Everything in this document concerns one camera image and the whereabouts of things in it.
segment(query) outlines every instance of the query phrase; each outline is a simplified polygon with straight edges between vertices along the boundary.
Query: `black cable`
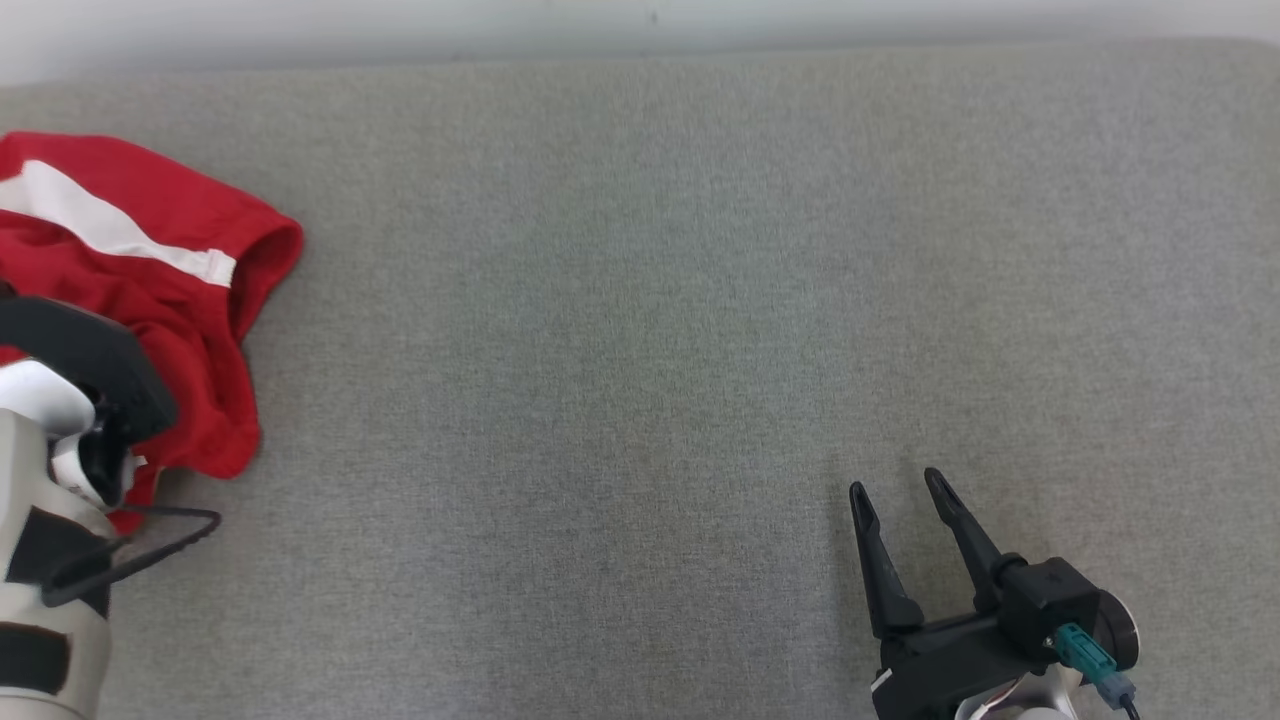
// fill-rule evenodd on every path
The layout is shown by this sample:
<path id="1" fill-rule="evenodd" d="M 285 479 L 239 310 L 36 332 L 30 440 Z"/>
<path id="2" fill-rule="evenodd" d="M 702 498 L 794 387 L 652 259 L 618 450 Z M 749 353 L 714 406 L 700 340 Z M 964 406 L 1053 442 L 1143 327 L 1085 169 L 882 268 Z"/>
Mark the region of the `black cable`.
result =
<path id="1" fill-rule="evenodd" d="M 60 605 L 67 605 L 73 600 L 84 597 L 90 592 L 100 589 L 105 585 L 118 583 L 131 575 L 141 573 L 147 568 L 151 568 L 156 562 L 170 557 L 178 552 L 182 552 L 192 543 L 196 543 L 206 537 L 209 537 L 218 525 L 223 524 L 223 516 L 214 510 L 200 510 L 196 507 L 164 507 L 164 506 L 138 506 L 138 505 L 125 505 L 120 510 L 128 510 L 131 512 L 141 512 L 143 515 L 164 515 L 170 518 L 204 518 L 209 520 L 198 530 L 195 530 L 169 544 L 152 550 L 140 555 L 132 560 L 127 560 L 114 568 L 109 568 L 96 575 L 90 575 L 87 578 L 77 578 L 77 569 L 83 568 L 83 565 L 91 560 L 100 560 L 102 557 L 109 557 L 128 544 L 132 538 L 120 538 L 109 542 L 101 547 L 91 550 L 83 555 L 76 556 L 61 565 L 58 565 L 52 571 L 46 575 L 45 582 L 41 585 L 41 600 L 45 602 L 46 607 L 58 607 Z M 77 578 L 70 580 L 68 584 L 61 584 L 60 580 L 68 578 Z"/>
<path id="2" fill-rule="evenodd" d="M 1129 715 L 1129 720 L 1142 720 L 1142 717 L 1138 717 L 1138 708 L 1133 706 L 1132 697 L 1126 694 L 1120 696 L 1120 707 Z"/>

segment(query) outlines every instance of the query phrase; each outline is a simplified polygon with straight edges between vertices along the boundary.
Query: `cable connector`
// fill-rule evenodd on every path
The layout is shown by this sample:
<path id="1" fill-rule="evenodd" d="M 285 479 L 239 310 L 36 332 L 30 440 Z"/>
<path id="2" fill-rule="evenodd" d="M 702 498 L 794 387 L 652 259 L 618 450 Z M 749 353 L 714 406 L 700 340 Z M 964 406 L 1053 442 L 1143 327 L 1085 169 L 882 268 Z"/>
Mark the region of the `cable connector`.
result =
<path id="1" fill-rule="evenodd" d="M 1075 623 L 1068 623 L 1057 629 L 1053 637 L 1053 650 L 1062 665 L 1074 667 L 1093 683 L 1103 702 L 1111 710 L 1124 710 L 1129 717 L 1137 719 L 1133 698 L 1138 688 L 1116 670 L 1116 661 L 1102 650 L 1089 633 Z"/>

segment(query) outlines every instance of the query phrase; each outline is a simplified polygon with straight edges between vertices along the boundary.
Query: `gray tablecloth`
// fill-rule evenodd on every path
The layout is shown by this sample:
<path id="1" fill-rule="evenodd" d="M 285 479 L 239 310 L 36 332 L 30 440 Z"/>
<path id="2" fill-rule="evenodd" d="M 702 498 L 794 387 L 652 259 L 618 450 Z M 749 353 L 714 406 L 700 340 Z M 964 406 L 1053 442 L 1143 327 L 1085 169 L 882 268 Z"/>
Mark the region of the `gray tablecloth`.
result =
<path id="1" fill-rule="evenodd" d="M 225 529 L 119 587 L 104 720 L 870 717 L 846 488 L 963 612 L 927 464 L 1129 603 L 1144 717 L 1280 706 L 1276 50 L 160 77 L 0 128 L 308 231 L 260 456 L 170 480 Z"/>

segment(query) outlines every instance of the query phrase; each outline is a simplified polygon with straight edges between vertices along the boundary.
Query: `white background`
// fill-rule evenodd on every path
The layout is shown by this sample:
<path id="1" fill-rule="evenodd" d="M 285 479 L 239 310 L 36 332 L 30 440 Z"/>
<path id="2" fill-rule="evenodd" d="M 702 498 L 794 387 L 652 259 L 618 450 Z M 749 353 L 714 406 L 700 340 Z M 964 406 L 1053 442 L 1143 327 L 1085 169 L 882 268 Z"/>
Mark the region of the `white background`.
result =
<path id="1" fill-rule="evenodd" d="M 0 0 L 0 83 L 1152 35 L 1280 42 L 1280 0 Z"/>

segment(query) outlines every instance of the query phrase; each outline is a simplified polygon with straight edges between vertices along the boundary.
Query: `red garment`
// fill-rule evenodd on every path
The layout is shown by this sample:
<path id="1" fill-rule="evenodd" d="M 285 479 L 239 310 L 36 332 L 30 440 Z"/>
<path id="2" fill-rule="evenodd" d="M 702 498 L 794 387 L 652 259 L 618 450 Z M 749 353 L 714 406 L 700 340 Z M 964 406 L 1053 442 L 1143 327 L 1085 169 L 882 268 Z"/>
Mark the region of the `red garment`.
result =
<path id="1" fill-rule="evenodd" d="M 301 251 L 296 222 L 128 142 L 0 140 L 0 277 L 127 325 L 178 401 L 178 424 L 134 448 L 147 465 L 128 502 L 150 503 L 163 468 L 229 479 L 248 465 L 260 430 L 239 343 Z"/>

